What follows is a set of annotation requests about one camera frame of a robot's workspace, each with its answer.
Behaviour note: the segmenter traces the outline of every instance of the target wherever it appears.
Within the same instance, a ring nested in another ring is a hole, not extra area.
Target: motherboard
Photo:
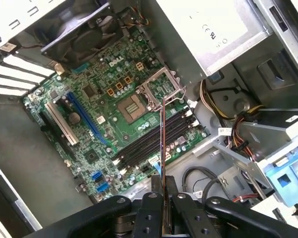
[[[163,97],[169,99],[167,163],[207,136],[178,83],[132,28],[81,67],[52,76],[23,103],[73,173],[77,191],[97,203],[159,173]]]

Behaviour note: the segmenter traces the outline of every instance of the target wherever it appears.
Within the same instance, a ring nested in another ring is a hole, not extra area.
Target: capacitor
[[[44,89],[39,88],[39,89],[35,90],[34,93],[36,96],[42,96],[43,92],[44,92]]]
[[[80,122],[80,115],[78,113],[71,113],[69,115],[69,122],[73,125],[76,125]]]
[[[110,178],[111,178],[111,177],[110,177],[109,175],[106,175],[106,176],[105,176],[105,181],[106,181],[106,182],[109,182],[109,181],[110,181]]]

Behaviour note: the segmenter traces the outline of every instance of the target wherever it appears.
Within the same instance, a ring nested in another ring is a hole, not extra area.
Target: green motherboard
[[[157,173],[160,112],[148,106],[148,99],[137,87],[163,67],[142,34],[133,28],[130,37],[123,37],[80,68],[52,76],[23,98],[29,114],[73,173],[76,189],[86,192],[93,202],[126,191]],[[158,100],[174,91],[165,76],[153,80],[149,88]],[[66,140],[48,103],[62,115],[77,142]],[[184,100],[166,106],[166,117],[174,125],[186,116],[194,117],[190,112]],[[170,138],[182,134],[168,141],[168,163],[206,137],[201,125],[191,126],[188,121],[178,125],[170,129]],[[124,163],[124,149],[133,157],[145,148],[150,148],[146,154]]]

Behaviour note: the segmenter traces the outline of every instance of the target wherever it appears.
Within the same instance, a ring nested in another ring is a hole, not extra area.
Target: mounting hole
[[[203,234],[205,234],[205,235],[210,234],[209,229],[206,229],[206,228],[203,228],[203,229],[201,230],[201,232],[202,232]]]
[[[151,229],[150,229],[149,227],[146,227],[146,228],[144,229],[144,233],[146,233],[146,234],[149,234],[150,231],[151,231]]]

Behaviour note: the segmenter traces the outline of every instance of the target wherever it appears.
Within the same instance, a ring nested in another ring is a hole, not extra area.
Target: sata port
[[[97,187],[97,192],[104,192],[109,188],[108,183],[103,183],[102,185],[100,185],[99,187]]]

